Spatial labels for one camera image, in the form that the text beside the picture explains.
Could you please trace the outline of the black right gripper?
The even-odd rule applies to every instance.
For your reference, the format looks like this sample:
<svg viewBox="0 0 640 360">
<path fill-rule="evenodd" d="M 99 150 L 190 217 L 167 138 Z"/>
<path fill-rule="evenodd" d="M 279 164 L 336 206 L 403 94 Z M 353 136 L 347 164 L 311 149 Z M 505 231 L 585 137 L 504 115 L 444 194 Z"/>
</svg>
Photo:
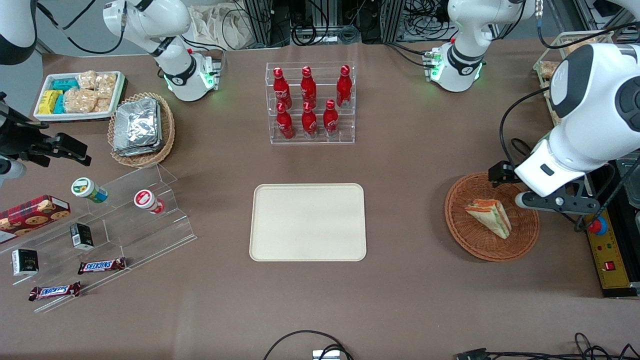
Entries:
<svg viewBox="0 0 640 360">
<path fill-rule="evenodd" d="M 41 167 L 50 166 L 47 154 L 52 150 L 50 136 L 41 132 L 43 127 L 30 121 L 7 105 L 7 94 L 0 94 L 0 187 L 7 180 L 20 179 L 26 174 L 23 162 Z"/>
</svg>

